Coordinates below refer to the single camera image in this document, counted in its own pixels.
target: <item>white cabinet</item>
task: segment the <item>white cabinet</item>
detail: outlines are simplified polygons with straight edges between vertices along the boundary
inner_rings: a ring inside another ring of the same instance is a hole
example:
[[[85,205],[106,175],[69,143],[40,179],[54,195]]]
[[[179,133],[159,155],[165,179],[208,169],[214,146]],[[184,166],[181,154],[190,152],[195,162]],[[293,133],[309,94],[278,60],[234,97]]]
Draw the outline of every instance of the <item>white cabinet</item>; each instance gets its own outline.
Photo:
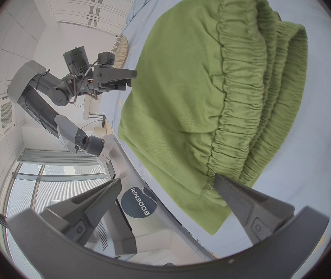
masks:
[[[121,33],[135,0],[47,0],[56,21]]]

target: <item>robotic arm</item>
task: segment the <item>robotic arm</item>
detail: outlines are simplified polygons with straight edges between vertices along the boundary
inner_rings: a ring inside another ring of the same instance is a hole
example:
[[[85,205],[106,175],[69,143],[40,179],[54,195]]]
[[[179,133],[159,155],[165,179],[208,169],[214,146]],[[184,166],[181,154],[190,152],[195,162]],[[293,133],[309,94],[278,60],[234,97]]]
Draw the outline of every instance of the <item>robotic arm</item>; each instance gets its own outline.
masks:
[[[113,68],[115,55],[110,52],[98,54],[93,65],[89,64],[84,47],[72,49],[63,56],[70,72],[64,78],[55,77],[45,67],[31,60],[15,74],[8,87],[8,96],[48,132],[59,138],[66,149],[75,154],[85,151],[97,157],[103,149],[102,140],[88,137],[67,117],[60,116],[37,91],[47,95],[54,104],[65,106],[75,103],[77,96],[89,95],[97,99],[97,95],[104,91],[126,90],[137,72]]]

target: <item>ceiling air conditioner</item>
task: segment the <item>ceiling air conditioner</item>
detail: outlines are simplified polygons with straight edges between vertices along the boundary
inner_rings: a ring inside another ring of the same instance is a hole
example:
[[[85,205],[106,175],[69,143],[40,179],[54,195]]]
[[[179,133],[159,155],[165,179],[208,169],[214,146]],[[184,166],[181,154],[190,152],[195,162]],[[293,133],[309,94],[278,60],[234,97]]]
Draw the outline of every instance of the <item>ceiling air conditioner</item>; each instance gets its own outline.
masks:
[[[0,141],[16,126],[16,108],[7,94],[0,95]]]

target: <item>curtain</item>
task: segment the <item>curtain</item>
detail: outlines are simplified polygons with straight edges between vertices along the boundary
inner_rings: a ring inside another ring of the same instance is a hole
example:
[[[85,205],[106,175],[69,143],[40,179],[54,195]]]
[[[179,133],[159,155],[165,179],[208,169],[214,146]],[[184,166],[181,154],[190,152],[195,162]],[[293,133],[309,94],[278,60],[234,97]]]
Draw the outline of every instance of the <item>curtain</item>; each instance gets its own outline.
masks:
[[[85,152],[74,154],[69,151],[43,151],[25,149],[18,159],[21,163],[42,165],[98,165],[95,156]]]

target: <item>green fabric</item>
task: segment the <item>green fabric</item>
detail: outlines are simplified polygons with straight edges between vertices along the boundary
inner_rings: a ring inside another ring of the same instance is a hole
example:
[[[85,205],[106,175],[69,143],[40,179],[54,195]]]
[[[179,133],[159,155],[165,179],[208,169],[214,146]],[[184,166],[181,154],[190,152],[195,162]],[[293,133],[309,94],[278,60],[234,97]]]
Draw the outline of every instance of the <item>green fabric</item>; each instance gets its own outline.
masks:
[[[254,184],[296,117],[306,67],[304,27],[266,0],[184,0],[147,38],[119,137],[214,234],[231,212],[214,174]]]

